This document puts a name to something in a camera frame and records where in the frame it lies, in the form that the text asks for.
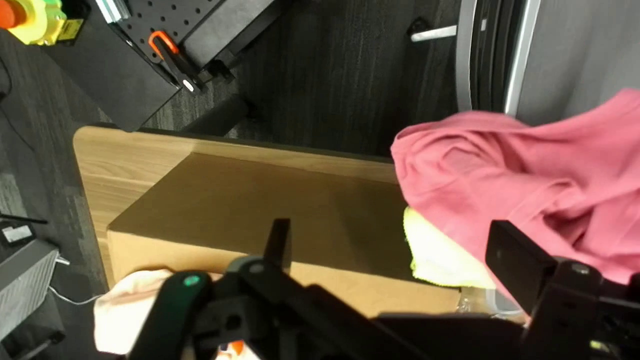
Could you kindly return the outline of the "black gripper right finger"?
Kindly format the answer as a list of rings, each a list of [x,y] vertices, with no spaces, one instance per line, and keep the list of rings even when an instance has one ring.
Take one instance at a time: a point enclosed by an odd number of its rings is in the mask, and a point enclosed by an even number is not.
[[[489,225],[485,265],[529,316],[520,360],[640,360],[638,274],[606,280],[547,255],[508,221]]]

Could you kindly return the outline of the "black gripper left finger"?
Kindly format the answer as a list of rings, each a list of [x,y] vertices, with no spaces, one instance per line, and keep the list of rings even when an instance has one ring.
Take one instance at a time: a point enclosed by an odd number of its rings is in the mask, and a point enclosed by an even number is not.
[[[257,360],[428,360],[326,289],[290,274],[290,221],[275,218],[261,257],[220,280],[181,270],[162,282],[128,360],[213,360],[242,342]]]

